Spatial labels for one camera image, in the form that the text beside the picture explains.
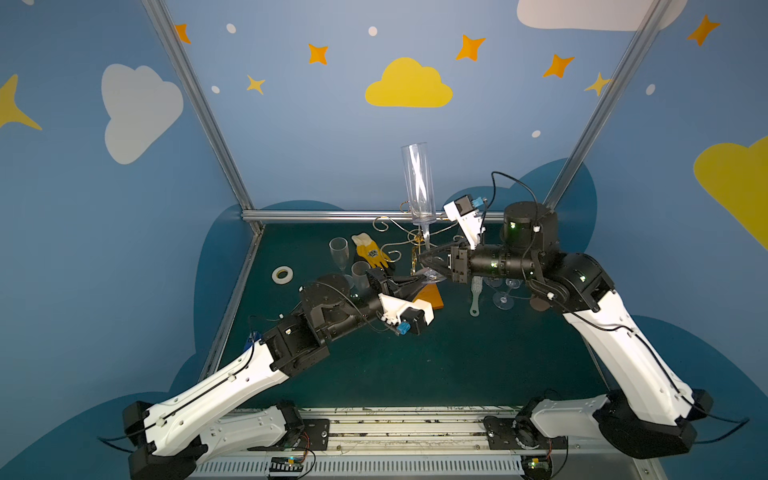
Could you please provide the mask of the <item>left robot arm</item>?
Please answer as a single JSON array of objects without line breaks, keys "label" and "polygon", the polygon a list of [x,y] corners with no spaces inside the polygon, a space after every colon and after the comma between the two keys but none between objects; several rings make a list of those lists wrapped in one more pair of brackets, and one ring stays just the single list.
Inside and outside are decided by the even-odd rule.
[{"label": "left robot arm", "polygon": [[418,332],[434,319],[417,295],[430,283],[421,273],[366,273],[368,288],[355,294],[342,274],[328,274],[301,287],[298,305],[275,326],[252,336],[235,360],[188,390],[160,403],[137,401],[123,411],[129,475],[133,479],[186,479],[219,456],[247,449],[295,446],[304,422],[291,401],[257,413],[234,409],[258,394],[317,365],[332,342],[380,323],[384,332]]}]

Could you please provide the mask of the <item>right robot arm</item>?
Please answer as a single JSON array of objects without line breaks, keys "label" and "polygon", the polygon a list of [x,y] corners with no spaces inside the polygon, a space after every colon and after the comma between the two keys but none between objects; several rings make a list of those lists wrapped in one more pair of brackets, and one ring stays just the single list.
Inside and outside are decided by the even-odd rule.
[{"label": "right robot arm", "polygon": [[561,250],[555,211],[537,201],[510,204],[500,243],[487,244],[482,207],[469,195],[445,204],[464,238],[425,252],[421,262],[456,283],[475,277],[522,281],[532,306],[559,311],[617,384],[593,398],[533,398],[513,420],[515,443],[538,449],[548,439],[586,437],[635,459],[688,453],[699,442],[695,421],[711,414],[709,393],[691,388],[659,356],[593,257]]}]

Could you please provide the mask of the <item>clear flute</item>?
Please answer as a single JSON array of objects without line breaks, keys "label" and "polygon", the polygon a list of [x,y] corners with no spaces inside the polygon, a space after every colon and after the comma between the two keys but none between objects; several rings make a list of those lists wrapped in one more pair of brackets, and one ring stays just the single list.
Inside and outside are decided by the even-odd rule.
[{"label": "clear flute", "polygon": [[484,283],[490,287],[498,288],[504,284],[504,281],[499,278],[484,278]]},{"label": "clear flute", "polygon": [[348,240],[345,237],[335,237],[329,241],[328,246],[333,263],[345,273],[350,262]]},{"label": "clear flute", "polygon": [[508,311],[514,307],[516,297],[513,293],[522,286],[522,282],[517,279],[505,279],[503,284],[504,286],[495,287],[493,303],[499,310]]},{"label": "clear flute", "polygon": [[371,289],[367,276],[370,265],[366,261],[355,262],[350,269],[353,294],[356,299],[362,299]]},{"label": "clear flute", "polygon": [[416,227],[415,233],[412,235],[414,246],[411,254],[411,273],[423,275],[428,283],[435,284],[444,279],[437,271],[430,267],[416,270],[416,266],[420,262],[418,255],[424,249],[431,249],[430,226],[439,219],[427,143],[419,142],[405,145],[401,148],[401,152],[408,194],[407,204],[411,223]]}]

